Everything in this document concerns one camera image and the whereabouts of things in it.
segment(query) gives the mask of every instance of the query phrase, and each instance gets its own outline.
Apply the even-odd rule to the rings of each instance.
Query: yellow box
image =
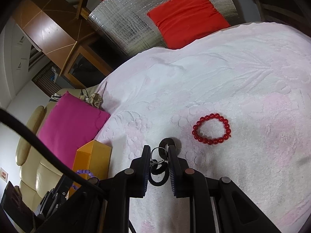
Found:
[[[98,179],[106,179],[108,177],[111,150],[111,147],[92,140],[77,150],[73,163],[73,171],[90,170]],[[86,180],[89,178],[87,174],[81,174],[80,176]],[[74,192],[75,190],[71,188],[69,190],[69,197]]]

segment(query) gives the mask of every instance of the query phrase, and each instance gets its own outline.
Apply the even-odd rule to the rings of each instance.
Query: magenta pillow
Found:
[[[68,91],[50,112],[38,137],[70,169],[81,146],[92,141],[110,114],[92,107]]]

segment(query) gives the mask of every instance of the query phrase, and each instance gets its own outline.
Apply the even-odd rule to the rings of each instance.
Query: picture frame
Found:
[[[2,168],[0,168],[0,178],[4,180],[6,183],[7,183],[7,176],[8,176],[8,173],[4,171]]]

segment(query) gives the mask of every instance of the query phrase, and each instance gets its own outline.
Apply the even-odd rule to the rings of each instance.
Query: pink and white bedspread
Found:
[[[152,48],[99,86],[111,114],[96,140],[112,145],[109,176],[143,146],[175,139],[179,157],[205,176],[230,177],[283,233],[311,213],[311,39],[292,27],[252,23],[219,31],[180,50]],[[201,117],[220,113],[232,137],[209,146],[193,139]],[[201,131],[224,134],[217,120]],[[170,182],[131,199],[137,232],[189,232],[189,200]]]

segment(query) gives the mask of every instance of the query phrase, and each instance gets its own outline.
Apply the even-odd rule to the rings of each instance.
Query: red beaded bracelet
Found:
[[[199,128],[199,126],[201,126],[203,122],[209,119],[214,119],[214,118],[218,119],[220,122],[223,122],[224,127],[226,129],[226,134],[224,134],[223,137],[215,138],[215,139],[207,139],[207,138],[200,137],[197,134],[197,129]],[[198,140],[199,142],[206,143],[209,145],[223,143],[225,140],[228,140],[229,137],[231,137],[230,133],[231,133],[231,129],[230,129],[228,119],[225,119],[223,116],[221,116],[218,113],[210,114],[209,116],[205,116],[205,117],[200,117],[200,120],[197,121],[197,124],[193,126],[193,131],[192,131],[192,134],[194,135],[194,139]]]

